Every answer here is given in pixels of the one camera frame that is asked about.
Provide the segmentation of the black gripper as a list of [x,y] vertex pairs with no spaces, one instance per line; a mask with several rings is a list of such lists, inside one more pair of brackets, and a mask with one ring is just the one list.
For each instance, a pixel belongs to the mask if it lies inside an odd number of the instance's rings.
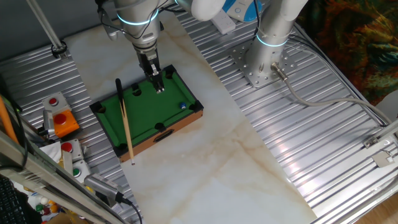
[[153,45],[144,48],[135,46],[135,50],[137,52],[140,67],[143,69],[145,75],[147,75],[148,81],[152,84],[157,93],[163,92],[165,88],[162,74],[159,73],[161,69],[157,46]]

